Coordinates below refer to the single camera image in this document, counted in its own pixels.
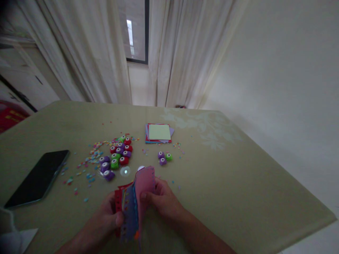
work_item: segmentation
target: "pink paper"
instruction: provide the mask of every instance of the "pink paper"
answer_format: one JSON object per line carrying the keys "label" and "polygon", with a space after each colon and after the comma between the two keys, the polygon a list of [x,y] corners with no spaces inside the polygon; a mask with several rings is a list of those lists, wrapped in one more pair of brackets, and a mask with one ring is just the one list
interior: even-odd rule
{"label": "pink paper", "polygon": [[154,167],[148,166],[135,174],[135,196],[138,203],[139,234],[141,234],[141,222],[147,209],[147,203],[140,202],[143,192],[155,193]]}

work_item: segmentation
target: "paper scrap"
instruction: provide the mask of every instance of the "paper scrap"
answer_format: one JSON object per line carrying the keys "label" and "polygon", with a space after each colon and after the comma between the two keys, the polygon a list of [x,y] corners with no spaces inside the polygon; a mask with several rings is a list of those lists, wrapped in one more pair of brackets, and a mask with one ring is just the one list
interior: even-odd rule
{"label": "paper scrap", "polygon": [[168,125],[149,125],[149,139],[170,140],[170,127]]}

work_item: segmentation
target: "phone screen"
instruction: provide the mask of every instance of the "phone screen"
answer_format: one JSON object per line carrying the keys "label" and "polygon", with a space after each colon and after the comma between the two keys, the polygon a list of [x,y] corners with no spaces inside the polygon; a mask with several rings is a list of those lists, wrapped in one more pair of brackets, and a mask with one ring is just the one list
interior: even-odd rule
{"label": "phone screen", "polygon": [[45,153],[5,204],[5,208],[42,199],[68,155],[69,150]]}

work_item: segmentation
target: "green tablecloth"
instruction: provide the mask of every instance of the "green tablecloth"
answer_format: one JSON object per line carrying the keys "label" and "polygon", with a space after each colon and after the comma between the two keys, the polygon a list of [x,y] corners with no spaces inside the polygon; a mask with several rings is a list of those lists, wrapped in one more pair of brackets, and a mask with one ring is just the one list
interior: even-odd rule
{"label": "green tablecloth", "polygon": [[[172,144],[145,144],[147,123],[170,124],[175,129],[172,144],[180,143],[180,149]],[[89,144],[121,133],[140,138],[131,144],[132,173],[123,177],[117,172],[112,182],[97,175],[89,188],[86,175],[76,173],[83,169],[93,173],[96,165],[76,166],[89,156]],[[27,253],[56,251],[84,225],[108,192],[134,179],[140,165],[153,165],[156,176],[168,180],[184,207],[238,253],[276,253],[336,220],[219,111],[60,101],[1,134],[0,144],[1,205],[44,153],[71,151],[69,169],[57,176],[46,198],[14,209],[19,230],[39,228]],[[100,150],[110,154],[108,146]],[[161,167],[159,151],[171,152],[173,161]],[[74,182],[64,185],[70,176]],[[144,220],[142,239],[144,253],[187,252],[153,210]],[[113,238],[104,252],[113,251],[133,252],[137,247],[120,245]]]}

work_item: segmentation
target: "stack of colored paper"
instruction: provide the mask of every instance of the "stack of colored paper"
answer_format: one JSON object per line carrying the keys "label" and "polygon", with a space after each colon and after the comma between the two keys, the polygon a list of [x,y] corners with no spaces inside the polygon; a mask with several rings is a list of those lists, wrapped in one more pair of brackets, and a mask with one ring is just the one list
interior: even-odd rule
{"label": "stack of colored paper", "polygon": [[171,143],[174,129],[170,125],[163,123],[149,123],[145,125],[146,128],[146,143]]}

